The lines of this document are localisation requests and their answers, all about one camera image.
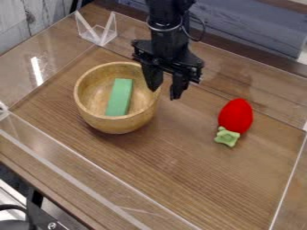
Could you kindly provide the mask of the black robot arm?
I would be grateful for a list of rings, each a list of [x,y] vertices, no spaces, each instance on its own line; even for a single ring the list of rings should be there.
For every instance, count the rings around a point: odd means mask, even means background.
[[[173,75],[171,99],[182,98],[191,82],[199,83],[205,61],[190,50],[190,8],[195,0],[146,0],[150,40],[133,40],[134,60],[142,65],[149,89],[155,92],[163,73]]]

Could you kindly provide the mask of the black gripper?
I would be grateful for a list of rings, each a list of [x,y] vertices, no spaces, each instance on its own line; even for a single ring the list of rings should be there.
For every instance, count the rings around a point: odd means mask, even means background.
[[[199,83],[203,60],[189,49],[189,27],[171,31],[151,29],[150,40],[133,40],[134,59],[141,62],[149,89],[155,92],[163,83],[163,73],[173,74],[171,100],[182,98],[190,81]]]

